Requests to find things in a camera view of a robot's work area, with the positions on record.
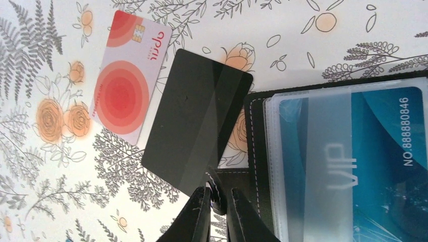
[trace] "card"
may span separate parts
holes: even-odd
[[[136,145],[172,35],[170,27],[122,11],[113,18],[90,116]]]
[[[343,166],[343,163],[324,166],[320,163],[322,158],[314,160],[306,157],[311,153],[309,149],[313,148],[309,146],[313,141],[309,140],[308,134],[313,134],[314,130],[311,130],[309,123],[323,124],[322,120],[314,120],[311,116],[310,98],[280,102],[290,241],[309,241],[307,235],[314,231],[319,235],[318,240],[324,241],[322,237],[334,232],[326,225],[330,222],[327,219],[329,214],[344,211],[342,208],[351,212],[352,220],[340,233],[352,235],[354,241],[428,240],[424,96],[426,93],[415,86],[351,94],[352,119],[349,128],[352,130],[352,157],[345,158],[346,152],[339,145],[331,146],[326,154],[330,161],[350,160],[350,165],[342,167],[350,173],[341,173],[340,165]],[[332,114],[334,119],[340,120],[343,112],[335,111],[337,113]],[[346,190],[346,186],[347,189],[351,188],[349,198],[340,199],[343,205],[330,211],[318,206],[322,205],[320,200],[323,193],[329,192],[327,188],[320,191],[308,184],[325,175],[323,173],[347,176],[350,182],[343,186],[330,186],[338,190],[335,193],[337,199],[342,192],[340,189]],[[346,224],[346,219],[336,216],[336,222],[340,225]],[[316,220],[323,220],[324,224],[313,223]]]
[[[217,167],[253,77],[179,49],[142,157],[142,165],[190,196]]]

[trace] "floral pattern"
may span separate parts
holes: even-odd
[[[187,197],[140,160],[179,48],[252,73],[251,91],[428,69],[426,1],[9,0],[2,10],[2,241],[154,242],[168,229]],[[88,112],[116,10],[173,30],[135,146]],[[247,166],[246,134],[241,111],[221,167]],[[210,242],[227,241],[226,220],[211,225]]]

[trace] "black leather wallet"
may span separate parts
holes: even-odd
[[[355,79],[341,82],[331,82],[312,86],[280,89],[274,91],[252,93],[246,96],[244,100],[245,120],[247,128],[248,143],[248,166],[249,166],[249,200],[262,221],[274,232],[274,223],[271,206],[270,175],[267,162],[264,109],[265,99],[272,97],[277,93],[304,91],[311,89],[340,87],[356,84],[367,84],[374,82],[400,80],[416,77],[428,77],[428,71],[417,71],[401,73],[382,77]]]

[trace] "floral tablecloth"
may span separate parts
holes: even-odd
[[[174,53],[251,72],[252,91],[428,68],[428,1],[4,0],[1,241],[156,241],[188,197],[141,167]],[[137,146],[88,115],[114,12],[173,29]],[[247,166],[243,113],[221,161]],[[211,241],[226,241],[212,218]]]

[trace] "concentric circle design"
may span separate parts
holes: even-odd
[[[132,63],[120,60],[106,66],[98,76],[94,100],[102,124],[124,135],[143,124],[149,105],[147,82]]]
[[[131,40],[134,35],[135,25],[141,25],[142,22],[142,18],[122,11],[116,11],[109,39],[107,40],[107,47],[117,47]]]

